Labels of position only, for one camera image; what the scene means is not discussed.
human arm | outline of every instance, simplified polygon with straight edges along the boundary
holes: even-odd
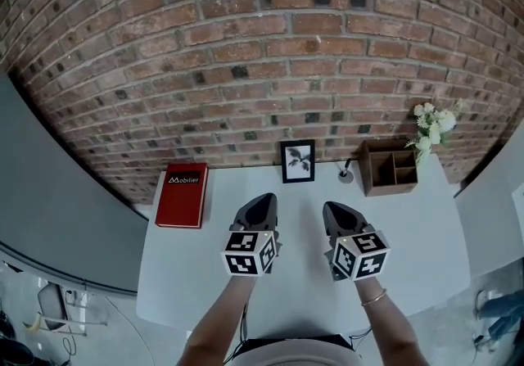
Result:
[[[355,282],[363,304],[379,297],[384,289],[375,278]],[[427,366],[418,347],[417,336],[407,318],[390,297],[385,294],[379,300],[365,305],[364,310],[371,323],[384,366]]]
[[[256,278],[233,276],[187,339],[177,366],[222,365]]]

black picture frame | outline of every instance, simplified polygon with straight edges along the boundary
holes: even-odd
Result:
[[[306,178],[289,178],[288,170],[289,164],[286,159],[286,149],[292,147],[309,147],[309,173],[310,176]],[[309,181],[314,181],[314,140],[292,140],[280,142],[280,156],[282,161],[282,182],[283,183],[307,183]]]

wooden organizer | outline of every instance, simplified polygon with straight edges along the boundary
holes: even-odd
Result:
[[[415,151],[405,140],[364,141],[359,167],[367,197],[411,192],[418,184]]]

white flower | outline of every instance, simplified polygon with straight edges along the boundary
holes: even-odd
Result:
[[[429,126],[429,140],[433,145],[440,143],[440,126],[438,123],[432,123]]]
[[[413,113],[417,116],[417,117],[420,117],[421,115],[424,114],[424,107],[422,107],[420,104],[416,105],[414,110],[413,110]]]
[[[441,111],[437,116],[441,133],[449,132],[457,124],[454,114],[449,110]]]
[[[427,129],[429,127],[429,124],[426,122],[426,117],[424,116],[418,117],[417,126],[423,129]]]
[[[426,104],[424,104],[424,112],[425,113],[432,113],[433,110],[435,110],[435,106],[433,106],[433,104],[427,102]]]
[[[427,136],[422,136],[417,143],[415,143],[415,147],[419,151],[429,151],[431,149],[431,141]]]

desk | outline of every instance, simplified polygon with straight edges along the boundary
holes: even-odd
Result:
[[[312,183],[282,184],[281,167],[213,169],[200,230],[159,228],[156,210],[165,174],[159,179],[147,228],[138,284],[139,317],[192,330],[215,302],[229,276],[220,259],[237,210],[254,197],[278,198],[280,256],[260,278],[248,311],[250,338],[311,337],[368,326],[355,285],[333,282],[324,257],[325,201],[360,211],[391,245],[379,277],[406,314],[440,304],[470,284],[468,253],[459,214],[437,156],[419,170],[409,194],[365,197],[359,167],[352,184],[338,181],[341,163],[317,164]]]

